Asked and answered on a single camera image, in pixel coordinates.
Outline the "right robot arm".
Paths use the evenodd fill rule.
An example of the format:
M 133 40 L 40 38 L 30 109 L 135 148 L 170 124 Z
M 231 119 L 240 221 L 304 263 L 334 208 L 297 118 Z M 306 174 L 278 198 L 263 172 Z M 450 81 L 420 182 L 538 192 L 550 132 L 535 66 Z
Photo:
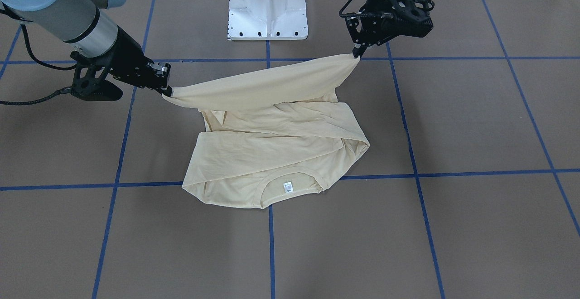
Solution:
M 123 95 L 107 76 L 139 88 L 172 96 L 168 85 L 170 64 L 155 63 L 105 9 L 120 7 L 126 0 L 1 0 L 1 8 L 21 26 L 36 23 L 70 45 L 70 93 L 83 101 L 117 101 Z

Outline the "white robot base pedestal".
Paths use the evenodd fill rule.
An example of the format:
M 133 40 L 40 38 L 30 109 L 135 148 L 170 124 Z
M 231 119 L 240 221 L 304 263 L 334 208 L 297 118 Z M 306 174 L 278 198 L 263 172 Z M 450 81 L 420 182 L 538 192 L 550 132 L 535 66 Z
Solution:
M 229 0 L 231 41 L 293 41 L 309 35 L 306 0 Z

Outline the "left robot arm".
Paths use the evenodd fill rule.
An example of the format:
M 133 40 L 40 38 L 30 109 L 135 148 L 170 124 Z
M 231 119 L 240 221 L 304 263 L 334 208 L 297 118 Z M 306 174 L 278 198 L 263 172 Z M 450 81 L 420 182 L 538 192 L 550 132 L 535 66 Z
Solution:
M 353 56 L 400 36 L 423 38 L 434 25 L 430 13 L 433 0 L 348 0 L 340 8 L 354 43 Z

